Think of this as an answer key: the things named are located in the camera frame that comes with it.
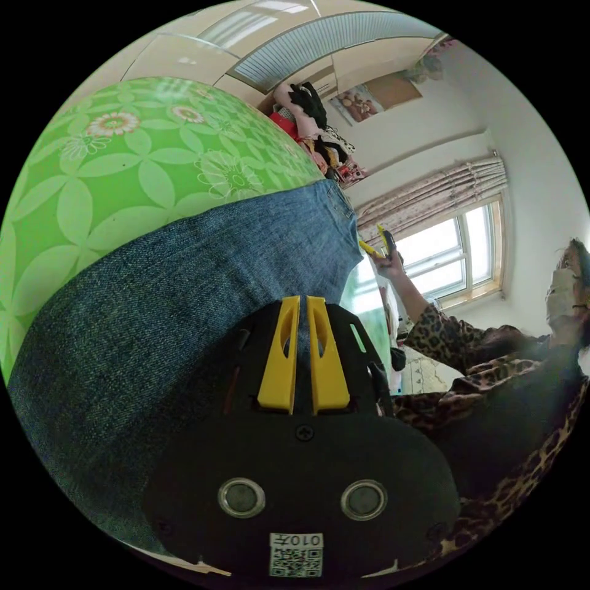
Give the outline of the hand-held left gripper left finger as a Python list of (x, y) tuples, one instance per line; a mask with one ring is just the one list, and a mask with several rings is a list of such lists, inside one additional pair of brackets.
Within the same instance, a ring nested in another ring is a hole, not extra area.
[(258, 404), (265, 410), (293, 412), (299, 314), (299, 296), (282, 299), (258, 392)]

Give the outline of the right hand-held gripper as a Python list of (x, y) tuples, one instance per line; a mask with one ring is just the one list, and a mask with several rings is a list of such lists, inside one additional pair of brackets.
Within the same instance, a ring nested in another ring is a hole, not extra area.
[[(387, 259), (389, 261), (393, 261), (393, 259), (395, 258), (395, 256), (397, 255), (397, 249), (396, 249), (396, 244), (395, 244), (395, 240), (391, 234), (391, 232), (389, 232), (388, 230), (384, 230), (384, 228), (382, 227), (382, 225), (377, 224), (376, 225), (377, 231), (379, 233), (379, 236), (382, 240), (383, 245), (386, 248), (387, 251)], [(369, 256), (371, 257), (375, 257), (375, 258), (379, 258), (379, 259), (383, 259), (384, 256), (382, 253), (378, 252), (375, 248), (369, 246), (367, 243), (365, 243), (362, 240), (358, 241), (358, 244), (360, 246), (360, 248)]]

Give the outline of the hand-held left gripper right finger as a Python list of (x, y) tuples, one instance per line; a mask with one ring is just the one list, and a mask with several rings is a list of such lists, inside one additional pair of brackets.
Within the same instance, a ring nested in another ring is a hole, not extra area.
[(342, 411), (350, 395), (325, 299), (306, 297), (314, 412)]

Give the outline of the person's right hand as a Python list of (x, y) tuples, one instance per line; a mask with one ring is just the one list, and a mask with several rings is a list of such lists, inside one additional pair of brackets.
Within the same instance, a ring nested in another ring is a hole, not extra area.
[(377, 273), (390, 281), (406, 275), (403, 257), (399, 255), (397, 250), (391, 251), (386, 256), (374, 253), (371, 255), (371, 259)]

